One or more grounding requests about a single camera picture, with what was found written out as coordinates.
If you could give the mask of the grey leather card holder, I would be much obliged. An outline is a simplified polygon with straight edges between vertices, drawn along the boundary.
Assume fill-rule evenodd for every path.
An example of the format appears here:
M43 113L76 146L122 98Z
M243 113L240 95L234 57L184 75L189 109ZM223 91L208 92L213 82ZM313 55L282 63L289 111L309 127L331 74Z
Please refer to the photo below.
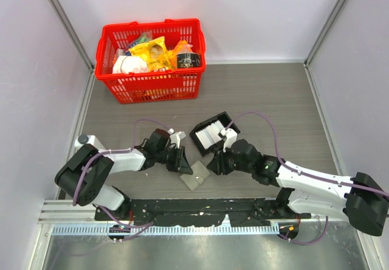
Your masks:
M191 191L195 191L210 176L210 171L201 161L196 161L190 168L193 174L181 174L180 179Z

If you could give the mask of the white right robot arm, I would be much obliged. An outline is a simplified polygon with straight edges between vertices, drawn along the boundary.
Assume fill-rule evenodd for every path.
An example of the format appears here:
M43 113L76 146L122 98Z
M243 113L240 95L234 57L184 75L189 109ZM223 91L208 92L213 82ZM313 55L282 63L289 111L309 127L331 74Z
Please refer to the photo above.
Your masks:
M281 218L309 213L347 221L375 237L384 231L388 194L368 174L339 176L310 170L261 154L244 139L216 150L207 168L217 175L245 172L262 185L280 188L274 209Z

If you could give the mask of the black card box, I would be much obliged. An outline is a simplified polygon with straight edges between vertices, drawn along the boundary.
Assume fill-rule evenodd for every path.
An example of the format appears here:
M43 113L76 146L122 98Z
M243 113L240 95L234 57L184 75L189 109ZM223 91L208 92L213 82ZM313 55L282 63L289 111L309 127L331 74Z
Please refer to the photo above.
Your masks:
M225 111L197 124L190 132L190 137L202 156L205 156L209 153L218 153L219 151L223 151L223 140L219 141L217 144L212 145L210 148L205 149L195 135L195 132L205 128L217 120L223 124L224 128L234 129L238 135L241 133L240 129L234 123L232 123L231 117Z

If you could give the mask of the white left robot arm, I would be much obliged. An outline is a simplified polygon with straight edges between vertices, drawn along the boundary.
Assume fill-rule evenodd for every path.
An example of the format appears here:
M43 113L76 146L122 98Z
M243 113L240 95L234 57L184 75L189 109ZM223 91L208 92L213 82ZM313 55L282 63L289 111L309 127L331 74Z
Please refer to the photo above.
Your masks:
M123 171L145 171L162 164L170 172L192 175L181 140L183 131L156 129L141 145L107 150L95 136L82 135L76 153L55 176L55 183L72 197L73 204L92 204L116 220L126 219L131 201L121 190L105 184L109 175Z

